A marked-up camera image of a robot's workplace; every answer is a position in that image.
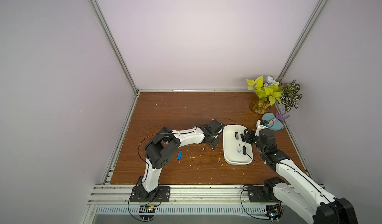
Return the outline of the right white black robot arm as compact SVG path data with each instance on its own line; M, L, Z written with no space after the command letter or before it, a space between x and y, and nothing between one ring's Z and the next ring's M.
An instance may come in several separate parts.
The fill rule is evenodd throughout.
M243 140L253 145L262 160L279 176L264 182L264 192L281 201L308 224L356 224L353 205L337 198L309 176L293 160L277 148L276 137L269 129L244 130Z

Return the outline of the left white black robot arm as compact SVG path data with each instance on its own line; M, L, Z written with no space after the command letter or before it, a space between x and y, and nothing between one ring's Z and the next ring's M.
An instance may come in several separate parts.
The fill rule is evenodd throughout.
M220 142L218 137L223 130L224 124L215 119L208 124L196 125L187 130L162 128L145 145L146 169L141 181L141 190L150 194L159 187L162 168L172 160L179 148L203 143L214 148Z

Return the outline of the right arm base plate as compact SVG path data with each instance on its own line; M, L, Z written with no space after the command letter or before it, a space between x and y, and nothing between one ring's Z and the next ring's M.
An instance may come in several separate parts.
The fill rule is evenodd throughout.
M249 201L251 203L263 203L263 202L276 202L277 199L274 197L268 186L253 186L248 185L245 187L248 192Z

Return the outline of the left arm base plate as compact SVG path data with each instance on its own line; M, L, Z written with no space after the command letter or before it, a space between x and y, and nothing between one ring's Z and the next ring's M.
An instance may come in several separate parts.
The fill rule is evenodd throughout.
M143 186L136 186L132 188L131 196L129 198L130 202L169 202L171 193L170 186L159 186L151 192L147 192Z

